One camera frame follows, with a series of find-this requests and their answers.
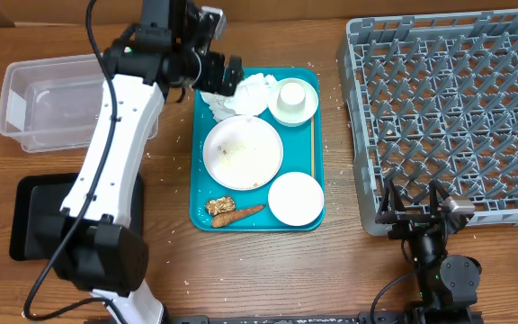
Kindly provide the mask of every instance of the white cup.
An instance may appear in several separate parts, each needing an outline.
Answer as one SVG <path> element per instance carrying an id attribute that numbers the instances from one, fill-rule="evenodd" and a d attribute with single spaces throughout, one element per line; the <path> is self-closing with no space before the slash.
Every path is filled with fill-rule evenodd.
<path id="1" fill-rule="evenodd" d="M 305 89 L 296 82 L 281 87 L 277 104 L 287 113 L 298 113 L 305 107 Z"/>

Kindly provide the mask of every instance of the white plastic container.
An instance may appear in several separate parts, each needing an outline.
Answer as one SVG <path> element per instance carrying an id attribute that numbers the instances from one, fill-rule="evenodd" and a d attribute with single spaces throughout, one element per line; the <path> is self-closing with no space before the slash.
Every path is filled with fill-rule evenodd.
<path id="1" fill-rule="evenodd" d="M 0 133 L 29 153 L 88 146 L 101 111 L 103 80 L 93 54 L 9 65 L 1 90 Z M 162 96 L 157 104 L 163 103 Z M 149 139 L 157 128 L 158 122 Z"/>

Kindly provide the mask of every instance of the teal tray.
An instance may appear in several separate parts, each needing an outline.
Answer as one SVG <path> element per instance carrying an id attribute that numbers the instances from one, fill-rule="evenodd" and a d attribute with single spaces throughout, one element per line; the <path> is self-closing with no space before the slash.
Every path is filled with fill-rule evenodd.
<path id="1" fill-rule="evenodd" d="M 319 82 L 317 77 L 309 70 L 298 67 L 253 67 L 246 68 L 245 73 L 251 76 L 256 73 L 273 75 L 277 80 L 288 77 L 296 77 L 309 82 L 317 90 L 319 95 L 319 107 L 315 113 L 315 179 L 325 192 L 325 178 L 323 174 L 323 131 L 321 127 L 321 103 Z M 211 227 L 211 216 L 205 211 L 204 205 L 210 199 L 217 199 L 226 195 L 233 197 L 238 209 L 267 203 L 267 194 L 274 179 L 291 171 L 299 171 L 311 174 L 311 122 L 307 121 L 299 127 L 285 127 L 279 124 L 266 109 L 259 118 L 269 122 L 281 136 L 283 142 L 283 162 L 277 175 L 264 186 L 251 191 L 235 191 L 227 189 L 211 178 L 203 164 L 203 143 L 207 134 L 217 125 L 213 119 L 213 113 L 209 106 L 203 102 L 201 93 L 195 95 L 195 116 L 193 119 L 193 147 L 191 162 L 191 192 L 189 199 L 189 216 L 195 226 L 207 231 L 297 231 L 314 230 L 325 218 L 325 208 L 321 214 L 308 225 L 294 227 L 286 225 L 271 213 L 266 207 L 257 214 L 246 219 L 236 221 L 226 227 L 214 229 Z"/>

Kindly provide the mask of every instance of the white plate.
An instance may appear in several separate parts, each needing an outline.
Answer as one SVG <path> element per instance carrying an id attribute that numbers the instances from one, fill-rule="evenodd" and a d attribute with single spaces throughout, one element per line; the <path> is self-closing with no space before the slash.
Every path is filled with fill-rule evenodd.
<path id="1" fill-rule="evenodd" d="M 203 144 L 207 172 L 233 190 L 265 185 L 282 161 L 281 137 L 267 121 L 254 116 L 235 116 L 218 123 Z"/>
<path id="2" fill-rule="evenodd" d="M 289 172 L 273 182 L 268 202 L 269 209 L 279 221 L 291 226 L 304 226 L 323 211 L 325 196 L 313 177 Z"/>

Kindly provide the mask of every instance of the gray plastic crate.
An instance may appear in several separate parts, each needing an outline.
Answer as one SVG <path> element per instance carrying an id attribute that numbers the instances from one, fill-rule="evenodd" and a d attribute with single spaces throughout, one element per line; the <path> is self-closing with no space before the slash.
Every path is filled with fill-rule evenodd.
<path id="1" fill-rule="evenodd" d="M 338 51 L 362 225 L 382 184 L 428 212 L 428 183 L 470 197 L 469 225 L 518 225 L 518 9 L 353 19 Z"/>

